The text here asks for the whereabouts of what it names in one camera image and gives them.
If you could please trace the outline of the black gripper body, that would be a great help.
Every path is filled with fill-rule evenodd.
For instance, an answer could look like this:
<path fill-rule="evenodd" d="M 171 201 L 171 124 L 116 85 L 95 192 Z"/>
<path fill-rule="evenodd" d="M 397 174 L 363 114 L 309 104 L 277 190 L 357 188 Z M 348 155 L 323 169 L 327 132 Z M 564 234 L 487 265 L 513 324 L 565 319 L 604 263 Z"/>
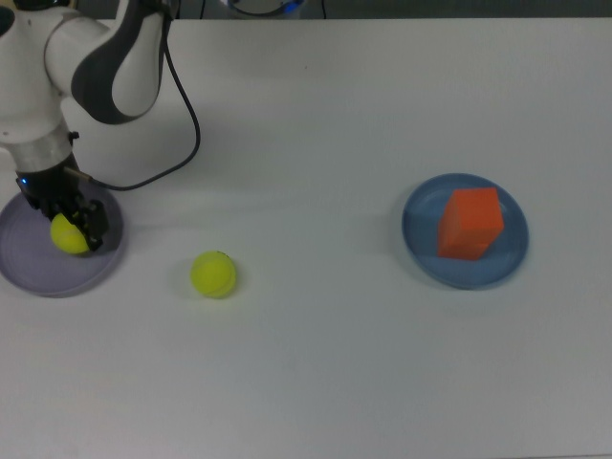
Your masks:
<path fill-rule="evenodd" d="M 71 218 L 77 199 L 85 199 L 79 189 L 79 168 L 76 162 L 61 162 L 37 172 L 16 172 L 21 193 L 29 200 L 49 200 L 55 204 L 55 216 Z"/>

